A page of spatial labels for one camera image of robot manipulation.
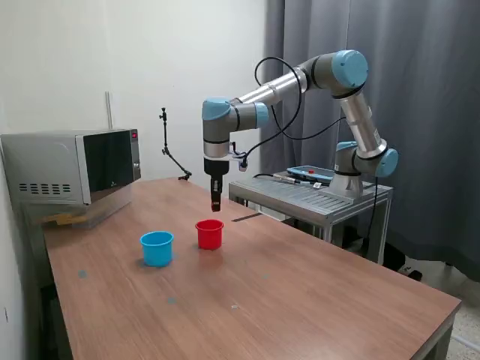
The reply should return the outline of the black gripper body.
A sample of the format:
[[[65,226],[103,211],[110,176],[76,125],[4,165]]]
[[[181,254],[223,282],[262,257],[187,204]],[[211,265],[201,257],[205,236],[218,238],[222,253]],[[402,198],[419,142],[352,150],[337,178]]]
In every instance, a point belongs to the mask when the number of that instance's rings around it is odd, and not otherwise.
[[[230,170],[230,162],[228,160],[211,160],[204,158],[204,172],[211,177],[224,176]]]

